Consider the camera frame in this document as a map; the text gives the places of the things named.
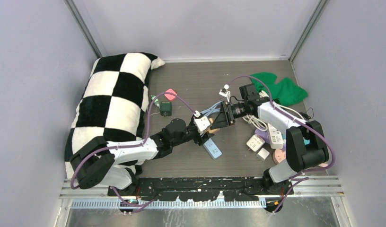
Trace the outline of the light blue power strip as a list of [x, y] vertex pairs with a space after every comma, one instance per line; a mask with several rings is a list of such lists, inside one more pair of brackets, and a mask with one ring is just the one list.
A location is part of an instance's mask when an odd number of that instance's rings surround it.
[[214, 143], [212, 139], [208, 139], [204, 144], [203, 147], [206, 149], [206, 151], [209, 153], [212, 159], [217, 159], [222, 155], [221, 150], [217, 147], [217, 145]]

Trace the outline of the white tiger cube socket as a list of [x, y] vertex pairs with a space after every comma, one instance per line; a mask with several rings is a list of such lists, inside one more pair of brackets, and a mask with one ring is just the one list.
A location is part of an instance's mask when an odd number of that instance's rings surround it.
[[262, 146], [265, 144], [265, 140], [255, 134], [253, 135], [247, 142], [246, 142], [246, 145], [249, 147], [249, 149], [253, 152], [257, 152], [258, 150], [260, 150], [262, 148]]

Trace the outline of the dark green cube adapter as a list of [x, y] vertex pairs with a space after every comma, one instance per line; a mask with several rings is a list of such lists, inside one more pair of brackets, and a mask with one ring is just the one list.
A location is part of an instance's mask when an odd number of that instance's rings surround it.
[[160, 110], [161, 116], [171, 116], [172, 110], [173, 110], [172, 103], [171, 102], [161, 102], [159, 110]]

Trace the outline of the pink small plug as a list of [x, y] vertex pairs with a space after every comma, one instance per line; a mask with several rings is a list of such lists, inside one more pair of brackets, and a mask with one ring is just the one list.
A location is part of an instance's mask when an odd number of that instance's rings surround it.
[[165, 91], [164, 96], [166, 97], [167, 100], [173, 101], [176, 99], [177, 93], [173, 89], [168, 89]]

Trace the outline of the white charger plug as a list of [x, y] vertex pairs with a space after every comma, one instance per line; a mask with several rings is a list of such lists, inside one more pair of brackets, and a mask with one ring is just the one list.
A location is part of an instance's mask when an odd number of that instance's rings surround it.
[[257, 153], [256, 156], [264, 161], [268, 156], [270, 155], [270, 152], [266, 150], [265, 148], [261, 148]]

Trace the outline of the white power strip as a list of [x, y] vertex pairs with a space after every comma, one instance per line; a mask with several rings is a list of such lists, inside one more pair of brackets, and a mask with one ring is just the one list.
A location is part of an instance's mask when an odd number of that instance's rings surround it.
[[269, 136], [271, 148], [283, 149], [283, 146], [285, 143], [281, 132], [277, 130], [275, 127], [273, 127], [271, 124], [267, 123], [267, 125], [268, 125], [268, 136]]

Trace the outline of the light green small plug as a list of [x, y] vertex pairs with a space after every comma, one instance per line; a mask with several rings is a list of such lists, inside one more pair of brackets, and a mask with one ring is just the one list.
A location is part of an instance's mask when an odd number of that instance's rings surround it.
[[155, 95], [151, 95], [151, 100], [153, 101], [154, 105], [158, 108], [160, 108], [160, 101], [156, 98]]

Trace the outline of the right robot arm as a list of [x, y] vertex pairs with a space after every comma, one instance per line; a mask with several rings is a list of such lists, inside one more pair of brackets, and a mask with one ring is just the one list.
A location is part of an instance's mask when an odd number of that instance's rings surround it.
[[329, 161], [322, 126], [317, 121], [307, 122], [281, 109], [273, 101], [260, 97], [255, 85], [239, 88], [242, 103], [221, 103], [220, 112], [211, 129], [233, 125], [237, 118], [253, 115], [275, 127], [286, 137], [286, 159], [264, 171], [262, 186], [268, 194], [275, 194], [292, 176]]

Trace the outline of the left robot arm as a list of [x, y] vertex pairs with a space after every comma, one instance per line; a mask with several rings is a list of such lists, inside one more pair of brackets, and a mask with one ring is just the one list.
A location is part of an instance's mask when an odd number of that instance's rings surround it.
[[173, 119], [160, 132], [137, 141], [112, 142], [94, 137], [70, 157], [74, 171], [71, 188], [89, 189], [103, 184], [120, 189], [127, 196], [134, 195], [138, 188], [135, 172], [129, 167], [120, 168], [120, 164], [163, 158], [172, 153], [173, 147], [192, 140], [202, 145], [212, 136], [212, 122], [207, 116], [192, 118], [189, 125], [182, 119]]

